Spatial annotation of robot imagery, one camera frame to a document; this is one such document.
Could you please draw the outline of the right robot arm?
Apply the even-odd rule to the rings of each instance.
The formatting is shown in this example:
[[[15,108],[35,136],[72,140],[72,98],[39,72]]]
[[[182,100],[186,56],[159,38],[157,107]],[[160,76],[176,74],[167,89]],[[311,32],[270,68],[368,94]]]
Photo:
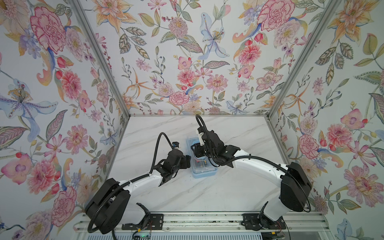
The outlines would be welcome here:
[[[239,147],[226,145],[214,131],[199,127],[199,139],[191,149],[195,157],[205,157],[214,167],[229,167],[255,175],[261,183],[250,186],[253,191],[262,190],[262,184],[274,186],[279,195],[265,202],[256,216],[260,228],[275,224],[286,213],[310,211],[309,194],[312,185],[303,168],[296,163],[279,164],[262,157],[254,156]]]

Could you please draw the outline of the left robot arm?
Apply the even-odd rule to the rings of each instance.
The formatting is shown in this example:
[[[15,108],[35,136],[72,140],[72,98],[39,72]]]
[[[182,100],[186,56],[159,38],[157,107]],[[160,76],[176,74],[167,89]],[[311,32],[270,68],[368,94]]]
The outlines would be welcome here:
[[[90,218],[88,233],[114,232],[118,225],[128,225],[139,232],[150,224],[151,212],[141,203],[130,204],[135,195],[160,187],[174,178],[179,170],[191,167],[191,157],[173,149],[166,159],[153,168],[156,174],[147,173],[132,180],[118,182],[106,180],[86,206]]]

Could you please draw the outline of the blue plastic tool box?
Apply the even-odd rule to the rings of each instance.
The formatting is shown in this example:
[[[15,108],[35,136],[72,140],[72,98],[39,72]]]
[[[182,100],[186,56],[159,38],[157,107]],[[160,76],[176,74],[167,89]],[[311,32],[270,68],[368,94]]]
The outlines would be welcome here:
[[[214,176],[218,168],[214,167],[206,156],[202,156],[201,158],[197,158],[194,149],[197,144],[200,146],[200,141],[198,137],[187,137],[187,153],[191,156],[191,172],[192,176],[195,179],[201,179],[206,177]]]

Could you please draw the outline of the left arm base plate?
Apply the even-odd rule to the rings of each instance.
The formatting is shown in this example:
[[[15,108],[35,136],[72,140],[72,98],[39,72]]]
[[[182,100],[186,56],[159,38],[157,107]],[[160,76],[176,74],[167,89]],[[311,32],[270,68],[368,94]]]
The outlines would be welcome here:
[[[164,214],[152,213],[140,203],[128,204],[120,224],[123,230],[162,230]]]

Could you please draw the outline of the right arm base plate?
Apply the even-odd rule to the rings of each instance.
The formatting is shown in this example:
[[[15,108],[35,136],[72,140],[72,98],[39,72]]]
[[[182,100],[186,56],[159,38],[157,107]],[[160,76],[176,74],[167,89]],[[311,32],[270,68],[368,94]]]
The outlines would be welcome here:
[[[242,214],[243,220],[241,225],[246,228],[246,230],[278,230],[281,226],[280,223],[283,221],[283,216],[280,216],[278,219],[273,220],[265,214],[265,209],[269,202],[266,202],[259,213],[250,213]]]

